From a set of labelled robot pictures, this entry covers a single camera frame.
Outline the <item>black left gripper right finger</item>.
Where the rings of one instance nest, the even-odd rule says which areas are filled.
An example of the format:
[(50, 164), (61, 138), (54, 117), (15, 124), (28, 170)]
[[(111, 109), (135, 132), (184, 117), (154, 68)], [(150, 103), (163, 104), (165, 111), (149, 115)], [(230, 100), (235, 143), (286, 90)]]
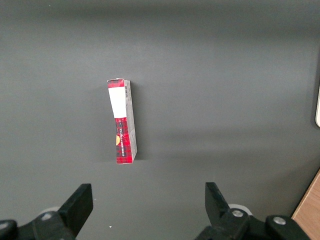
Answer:
[(307, 240), (296, 221), (285, 215), (258, 220), (240, 208), (231, 208), (215, 182), (205, 184), (205, 210), (210, 221), (197, 240)]

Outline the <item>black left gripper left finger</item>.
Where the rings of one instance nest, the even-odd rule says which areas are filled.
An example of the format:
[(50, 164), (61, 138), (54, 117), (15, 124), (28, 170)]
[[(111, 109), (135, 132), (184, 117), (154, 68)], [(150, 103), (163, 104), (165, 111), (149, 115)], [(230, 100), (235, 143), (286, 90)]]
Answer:
[(92, 185), (81, 184), (58, 208), (39, 214), (18, 226), (13, 219), (0, 221), (2, 240), (75, 240), (93, 210)]

